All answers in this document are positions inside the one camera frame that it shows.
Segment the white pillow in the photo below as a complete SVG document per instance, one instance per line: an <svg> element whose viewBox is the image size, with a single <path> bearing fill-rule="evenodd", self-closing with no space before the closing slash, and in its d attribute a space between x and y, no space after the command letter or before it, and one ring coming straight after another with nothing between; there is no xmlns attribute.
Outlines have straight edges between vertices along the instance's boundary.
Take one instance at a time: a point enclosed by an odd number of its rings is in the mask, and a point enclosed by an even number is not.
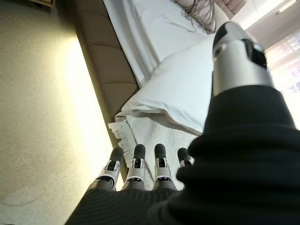
<svg viewBox="0 0 300 225"><path fill-rule="evenodd" d="M165 58L117 116L134 115L136 110L164 113L171 122L202 133L211 96L214 36Z"/></svg>

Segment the upholstered headboard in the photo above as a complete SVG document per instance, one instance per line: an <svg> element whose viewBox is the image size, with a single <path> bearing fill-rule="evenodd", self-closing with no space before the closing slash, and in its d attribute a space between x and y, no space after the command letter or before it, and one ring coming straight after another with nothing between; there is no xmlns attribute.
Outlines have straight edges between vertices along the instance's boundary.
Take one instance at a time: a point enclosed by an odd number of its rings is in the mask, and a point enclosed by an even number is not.
<svg viewBox="0 0 300 225"><path fill-rule="evenodd" d="M215 3L226 13L229 19L246 4L247 0L214 0Z"/></svg>

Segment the white bedsheet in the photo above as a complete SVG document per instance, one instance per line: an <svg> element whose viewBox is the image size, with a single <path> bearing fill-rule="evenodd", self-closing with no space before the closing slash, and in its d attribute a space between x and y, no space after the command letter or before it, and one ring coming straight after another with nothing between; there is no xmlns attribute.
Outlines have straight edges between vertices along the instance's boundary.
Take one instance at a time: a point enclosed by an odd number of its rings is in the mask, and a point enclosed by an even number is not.
<svg viewBox="0 0 300 225"><path fill-rule="evenodd" d="M170 0L104 0L123 51L142 87L167 56L207 36Z"/></svg>

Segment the floor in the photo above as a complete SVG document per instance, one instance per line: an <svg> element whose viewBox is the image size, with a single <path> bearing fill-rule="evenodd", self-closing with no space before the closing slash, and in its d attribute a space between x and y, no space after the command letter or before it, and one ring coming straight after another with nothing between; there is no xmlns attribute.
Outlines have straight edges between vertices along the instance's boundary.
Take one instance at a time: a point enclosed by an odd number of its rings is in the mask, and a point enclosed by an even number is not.
<svg viewBox="0 0 300 225"><path fill-rule="evenodd" d="M63 224L112 150L60 2L0 0L0 224Z"/></svg>

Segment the black fabric sleeve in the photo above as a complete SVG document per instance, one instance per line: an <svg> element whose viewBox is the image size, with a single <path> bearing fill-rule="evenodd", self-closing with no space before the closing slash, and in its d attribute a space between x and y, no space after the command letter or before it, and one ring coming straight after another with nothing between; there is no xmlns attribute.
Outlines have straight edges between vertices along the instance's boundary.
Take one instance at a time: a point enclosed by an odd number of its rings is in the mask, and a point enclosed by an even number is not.
<svg viewBox="0 0 300 225"><path fill-rule="evenodd" d="M189 154L194 166L177 173L186 188L161 209L162 220L300 224L300 132L277 90L247 86L214 97Z"/></svg>

